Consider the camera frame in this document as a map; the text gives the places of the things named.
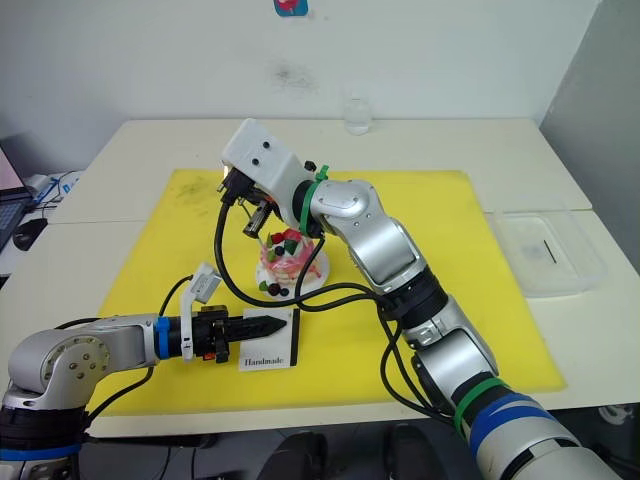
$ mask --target robotic arm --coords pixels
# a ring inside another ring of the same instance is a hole
[[[255,203],[245,231],[256,235],[265,208],[293,228],[339,236],[371,289],[386,300],[414,350],[412,365],[432,404],[453,415],[485,478],[618,478],[537,402],[498,379],[491,350],[447,295],[415,243],[385,214],[375,189],[326,179],[252,119],[222,155],[230,169],[222,201]]]
[[[203,264],[182,295],[180,317],[87,319],[22,341],[9,359],[11,382],[0,410],[0,479],[70,478],[77,473],[72,460],[92,420],[112,400],[146,382],[160,360],[182,356],[189,361],[195,355],[223,363],[229,342],[268,336],[286,324],[269,316],[229,317],[224,306],[192,313],[192,302],[206,303],[218,281]],[[78,323],[86,325],[67,328]],[[85,411],[102,378],[144,367],[142,380],[91,414]]]

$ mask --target white wall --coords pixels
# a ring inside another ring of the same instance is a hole
[[[605,0],[541,130],[640,272],[640,2]]]
[[[64,170],[127,118],[335,118],[345,85],[378,117],[540,121],[598,0],[309,3],[0,0],[0,138]]]

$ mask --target card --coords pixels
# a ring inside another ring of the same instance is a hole
[[[286,321],[287,325],[268,337],[240,342],[238,369],[246,372],[294,367],[298,363],[300,310],[297,308],[248,308],[245,309],[243,316],[247,318],[261,315],[280,318]]]

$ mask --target clear plastic container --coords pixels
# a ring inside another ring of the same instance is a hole
[[[496,211],[492,224],[526,297],[574,295],[606,275],[606,265],[567,210]]]

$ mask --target green zip tie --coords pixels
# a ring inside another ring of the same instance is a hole
[[[311,199],[313,198],[316,188],[320,185],[320,182],[329,178],[327,176],[327,170],[329,170],[329,167],[327,165],[323,165],[320,171],[316,173],[315,183],[313,183],[307,190],[307,193],[304,194],[302,212],[300,212],[300,233],[307,237],[309,236],[309,233],[307,232],[307,223],[309,222],[309,206],[311,205]]]
[[[469,405],[471,405],[471,403],[476,398],[478,398],[480,395],[482,395],[484,392],[486,392],[490,388],[497,387],[497,386],[507,387],[507,384],[496,377],[487,378],[486,380],[483,380],[478,385],[476,385],[471,390],[469,390],[467,394],[464,397],[462,397],[462,400],[460,400],[460,403],[456,407],[456,413],[453,416],[453,426],[456,428],[456,430],[458,431],[458,433],[463,439],[464,439],[464,435],[462,433],[461,425],[462,425],[462,415],[464,415],[465,410],[467,409],[467,407],[469,407]]]

